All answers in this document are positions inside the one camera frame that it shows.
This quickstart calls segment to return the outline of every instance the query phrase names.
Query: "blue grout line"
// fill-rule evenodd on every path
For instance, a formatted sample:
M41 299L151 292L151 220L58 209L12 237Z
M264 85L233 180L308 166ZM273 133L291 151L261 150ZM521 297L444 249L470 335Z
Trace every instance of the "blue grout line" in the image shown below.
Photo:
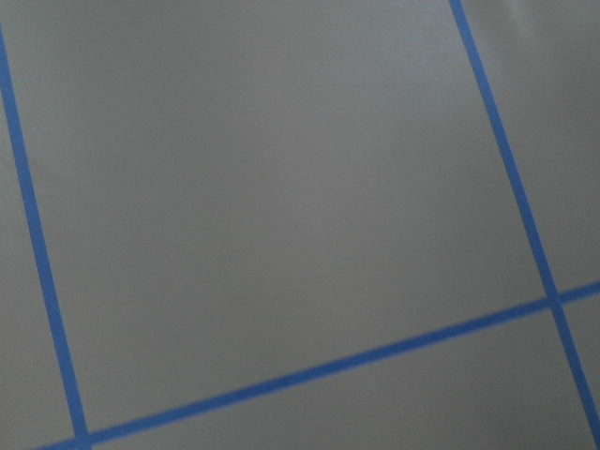
M600 294L600 281L581 286L572 291L563 292L560 295L560 298L562 301L564 301L564 303L571 303L596 294ZM419 348L434 345L445 340L452 340L470 333L483 331L487 328L508 323L548 308L550 308L550 303L547 299L534 300L523 305L510 307L496 313L488 314L487 316L425 333L424 335L409 337L384 347L347 356L346 358L341 358L337 361L325 363L313 368L306 368L298 372L275 378L273 380L258 382L245 388L233 390L225 394L216 395L214 397L209 397L189 403L188 405L173 408L165 412L157 412L140 419L135 419L120 425L115 425L113 427L107 427L99 431L94 431L91 433L91 441L93 444L105 443L106 441L124 438L126 436L147 431L152 428L162 427L179 420L190 418L192 416L210 413L211 411L219 408L232 406L233 404L242 403L253 398L266 396L279 390L294 387L297 384L307 383L319 378L325 378L330 375L335 375L336 373L350 370L352 368L366 366L385 358L415 351ZM336 370L324 372L324 368L336 368ZM304 380L301 379L302 374L316 375L317 373L319 373L319 375L313 376L313 378ZM73 450L75 448L74 444L75 442L73 440L67 440L51 443L43 447L39 447L37 450Z
M48 258L48 250L46 249L44 233L39 218L33 181L31 179L31 173L29 172L29 163L25 151L21 121L19 120L17 101L12 88L12 80L10 79L7 50L1 28L0 89L2 90L2 99L4 101L4 109L7 117L8 134L10 135L10 142L12 144L12 153L15 159L17 175L19 177L19 185L21 186L22 204L27 219L27 225L29 227L31 245L36 259L39 284L46 305L46 313L52 332L54 351L56 352L56 359L58 360L63 387L65 388L71 423L73 425L76 440L80 443L80 449L86 450L91 447L89 443L86 443L88 440L88 432L87 425L85 424L85 416L83 414L83 405L79 395L77 381L75 379L75 370L73 369L68 350L67 335L65 334L65 327L61 317L60 307L58 306L56 289L54 288L50 259Z
M561 299L556 290L554 277L552 276L548 259L546 257L546 252L544 251L544 246L542 245L539 232L537 231L537 227L535 225L533 212L529 205L529 201L527 200L525 188L523 187L520 175L518 173L518 167L504 130L503 121L496 106L496 101L489 85L488 77L479 56L479 52L477 51L477 47L469 27L469 22L465 15L464 9L462 8L461 2L460 0L449 0L449 2L457 23L460 37L462 38L465 50L469 56L469 61L471 62L472 71L475 79L477 80L481 97L486 106L487 117L493 129L496 143L500 149L504 168L506 169L506 174L508 175L511 188L513 189L513 193L515 195L515 200L517 201L518 211L521 215L521 220L529 239L532 254L535 258L535 264L537 265L537 270L540 278L542 279L547 300L550 303L552 316L554 318L554 322L556 323L556 328L561 338L562 347L575 380L593 439L596 447L600 449L600 421L598 420L598 412L593 403L592 393L585 378L583 367L579 361L575 342L571 336L571 330L569 329L566 316L564 315Z

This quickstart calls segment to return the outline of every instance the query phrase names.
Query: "vertical blue line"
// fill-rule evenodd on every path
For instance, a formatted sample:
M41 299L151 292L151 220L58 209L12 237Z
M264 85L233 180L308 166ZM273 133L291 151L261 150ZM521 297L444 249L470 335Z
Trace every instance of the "vertical blue line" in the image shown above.
M46 305L46 313L50 330L52 332L52 341L56 359L60 368L63 387L67 397L68 410L70 413L75 439L80 450L91 448L88 443L87 425L83 414L82 400L79 395L79 388L75 379L75 370L71 362L71 356L68 350L67 335L61 317L60 307L56 289L54 288L53 274L48 258L48 250L44 240L44 233L39 218L38 204L34 192L31 173L29 172L29 163L25 152L25 143L21 121L19 120L19 111L10 79L10 70L8 67L7 49L5 47L2 29L0 29L0 90L2 90L2 99L7 116L8 134L12 144L12 153L15 159L19 185L21 186L22 204L27 218L31 245L36 259L37 275L39 284Z
M550 271L546 252L544 251L542 241L535 226L533 212L529 205L529 201L527 200L525 188L521 182L510 143L508 142L506 132L504 131L503 121L496 106L496 101L494 100L488 77L484 70L479 52L477 51L477 47L475 46L475 41L473 39L473 35L471 33L471 29L469 27L469 23L462 8L461 2L460 0L449 1L450 8L452 9L452 13L454 14L454 18L457 23L460 37L462 38L465 50L469 56L472 71L475 79L477 80L481 97L486 106L487 117L493 129L496 143L498 144L500 153L502 155L504 168L506 169L506 174L508 175L511 187L513 189L513 194L515 195L515 199L517 201L518 211L521 215L521 220L523 221L523 225L529 239L533 257L535 258L537 270L540 274L540 278L542 279L542 284L544 285L544 290L546 291L546 296L550 303L550 309L561 338L564 353L575 380L579 397L581 399L581 403L583 404L583 409L586 413L590 430L592 431L593 439L596 447L600 449L600 421L598 420L598 412L593 403L590 386L586 381L581 362L579 361L575 342L571 336L571 330L569 329L569 324L566 320L566 316L564 315L563 307L561 305L561 297L556 290L556 284L554 283L554 278L552 276L552 272Z

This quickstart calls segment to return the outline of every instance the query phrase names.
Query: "blue line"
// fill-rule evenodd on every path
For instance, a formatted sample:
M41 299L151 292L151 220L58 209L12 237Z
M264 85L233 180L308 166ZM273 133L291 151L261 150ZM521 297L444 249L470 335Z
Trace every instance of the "blue line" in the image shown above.
M547 300L550 303L552 316L554 317L554 322L556 323L556 328L561 338L564 353L568 360L577 390L579 391L579 397L581 398L581 403L583 404L583 409L585 410L593 439L596 447L600 449L600 421L598 420L598 412L593 403L590 386L585 378L581 362L579 361L577 349L575 347L575 342L571 336L571 330L569 329L569 324L566 320L566 316L564 315L563 307L561 306L561 298L556 290L556 284L554 283L554 278L552 276L552 272L550 271L546 252L544 251L542 241L535 226L532 209L529 205L529 201L527 200L527 195L525 194L525 188L521 182L520 175L518 174L517 164L515 162L515 158L513 157L513 152L508 142L506 132L504 131L503 121L500 117L500 113L498 112L496 101L494 100L494 96L489 85L488 77L484 70L479 52L477 51L477 47L475 46L475 41L473 39L473 35L471 33L471 29L469 27L469 23L462 8L461 2L460 0L449 1L455 21L457 23L458 31L460 32L462 42L469 56L472 71L475 79L477 80L481 97L486 106L487 117L493 129L496 143L498 144L500 153L502 155L504 168L506 169L506 174L508 175L515 199L517 201L518 211L521 215L523 225L525 226L525 231L529 239L533 257L535 258L537 270L540 274L540 278L542 279L542 284L544 285Z
M592 284L588 284L586 286L582 286L580 288L576 288L572 291L563 292L561 294L561 299L564 301L564 303L567 303L567 302L571 303L571 302L575 302L577 300L581 300L585 297L595 295L598 293L600 293L600 281L592 283ZM402 353L407 353L409 351L415 351L418 348L423 348L428 345L434 345L436 343L443 342L445 340L451 340L453 338L460 338L461 336L467 335L469 333L474 333L476 331L482 331L482 330L485 330L492 326L500 325L502 323L508 323L513 320L529 316L531 314L543 311L548 308L550 308L550 304L549 304L548 300L545 300L545 299L534 300L532 302L529 302L529 303L526 303L526 304L523 304L523 305L520 305L517 307L511 307L509 309L505 309L500 312L489 314L489 315L481 317L479 319L474 319L471 321L466 321L463 323L452 325L447 328L444 328L444 329L441 329L438 331L433 331L430 333L426 333L421 336L410 337L406 340L401 340L397 343L390 344L389 346L381 347L379 349L375 349L375 350L371 350L371 351L366 351L363 353L359 353L355 356L348 356L347 358L338 360L337 363L339 364L340 361L343 362L345 360L355 360L354 358L360 358L361 355L363 357L363 362L359 365L341 368L337 372L334 371L334 372L324 373L319 378L324 378L328 375L334 375L335 373L339 373L341 371L349 370L349 369L356 368L359 366L363 366L363 365L366 366L371 363L376 363L377 361L379 361L380 359L384 359L385 357L392 357L395 355L400 355ZM384 356L381 353L378 353L378 352L381 352L383 349L389 350L392 348L396 349L397 351L390 353L387 356ZM369 354L371 356L380 355L381 357L380 358L373 357L372 359L368 359L368 358L366 358L366 356ZM329 366L329 365L333 365L333 364L335 364L335 362L334 363L326 363L325 365L317 366L315 368L323 368L325 366ZM305 373L305 372L310 372L311 370L315 370L315 368L304 369L299 372L295 372L295 374L283 376L283 377L280 377L280 378L277 378L277 379L274 379L271 381L259 382L257 384L253 384L247 388L242 388L242 389L239 389L236 391L231 391L230 393L221 394L221 395L218 395L215 397L210 397L205 400L200 400L200 401L197 401L194 403L190 403L190 404L188 404L186 406L182 406L180 408L175 408L172 410L168 410L166 412L158 412L156 414L152 414L152 415L149 415L149 416L141 418L141 419L126 422L121 425L104 428L102 430L93 432L92 440L93 440L94 444L104 443L106 441L115 440L118 438L125 437L127 435L140 433L140 432L146 431L148 429L168 425L169 423L176 422L176 421L182 420L182 419L186 419L186 418L189 418L189 417L192 417L195 415L209 413L218 408L223 408L228 405L233 405L235 403L241 403L245 400L250 400L252 398L265 396L265 395L268 395L277 390L283 390L286 388L294 387L295 384L290 383L287 385L280 385L277 389L275 389L275 388L272 390L265 389L261 392L257 392L257 389L259 389L260 386L274 386L274 384L276 384L278 381L289 380L291 377L294 377L294 376L296 377L296 380L297 380L297 377L300 376L300 374ZM297 382L296 384L307 383L309 381L310 380L303 380L301 382ZM251 391L254 395L244 397L245 391ZM237 397L236 393L240 393L240 392L242 392L242 396ZM55 443L51 443L49 445L45 445L43 447L39 447L38 450L73 450L75 448L74 445L75 445L75 442L73 440L67 440L67 441L55 442Z
M80 443L81 450L91 448L87 442L87 425L85 424L85 416L83 415L83 405L75 380L75 371L71 362L70 353L68 351L67 335L61 317L60 308L58 306L58 298L56 289L54 288L53 274L48 258L48 251L44 241L44 233L41 227L39 218L38 204L36 202L36 194L29 172L29 163L25 152L25 143L21 122L19 120L19 112L17 110L17 102L12 88L12 80L10 79L10 70L8 68L7 50L5 47L4 36L0 28L0 89L2 90L2 99L4 100L4 109L7 116L8 133L12 143L12 153L15 158L15 166L19 177L19 185L21 186L22 204L27 218L29 227L29 235L31 244L36 258L37 274L39 276L39 284L41 286L44 303L46 305L46 313L48 322L52 332L52 341L58 366L60 367L65 395L67 396L68 410L73 425L73 431L77 442Z

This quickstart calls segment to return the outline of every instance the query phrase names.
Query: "blue grid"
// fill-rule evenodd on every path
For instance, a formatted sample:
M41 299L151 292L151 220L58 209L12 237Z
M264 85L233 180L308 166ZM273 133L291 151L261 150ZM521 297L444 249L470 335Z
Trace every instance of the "blue grid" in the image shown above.
M0 29L0 90L2 91L8 132L21 187L23 207L34 250L37 273L48 315L48 321L50 323L54 351L60 368L62 383L67 398L68 411L74 432L74 439L39 447L40 450L91 450L92 445L105 443L151 428L164 426L191 416L210 413L211 411L225 408L236 403L265 396L298 384L310 383L345 370L372 364L392 356L415 351L449 339L459 338L470 333L475 333L502 323L509 323L545 310L550 310L552 313L566 359L588 420L590 431L596 448L600 449L600 421L598 419L598 412L594 405L590 387L586 381L575 342L571 336L568 321L563 311L563 305L567 303L600 293L600 281L571 291L558 292L548 264L546 252L544 251L535 225L533 212L522 185L518 167L504 131L503 122L496 106L488 82L488 77L477 51L465 12L460 0L449 0L449 3L463 45L470 60L473 75L477 81L481 97L486 107L487 117L492 127L496 143L498 144L506 174L509 178L511 188L513 189L513 194L517 202L523 226L527 233L532 255L535 259L537 270L544 286L546 294L545 298L533 300L516 307L503 309L466 322L456 323L435 331L415 337L409 337L375 349L356 353L315 367L305 368L271 380L257 382L224 394L205 398L168 411L158 412L93 432L89 432L85 422L83 405L68 349L67 335L65 333L65 327L58 305L58 298L54 288L52 269L42 231L31 173L29 171L17 103L14 96L12 81L10 79L4 38L2 30Z

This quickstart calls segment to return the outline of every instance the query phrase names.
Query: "gray tile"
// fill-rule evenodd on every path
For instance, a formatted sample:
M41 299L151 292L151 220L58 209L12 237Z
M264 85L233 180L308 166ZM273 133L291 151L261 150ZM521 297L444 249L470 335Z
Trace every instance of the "gray tile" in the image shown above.
M72 434L0 108L0 448Z
M592 449L549 313L101 450Z
M466 0L557 284L600 278L600 3Z
M445 1L23 3L90 427L542 295Z
M600 407L600 296L565 307L581 364L592 390L596 408Z

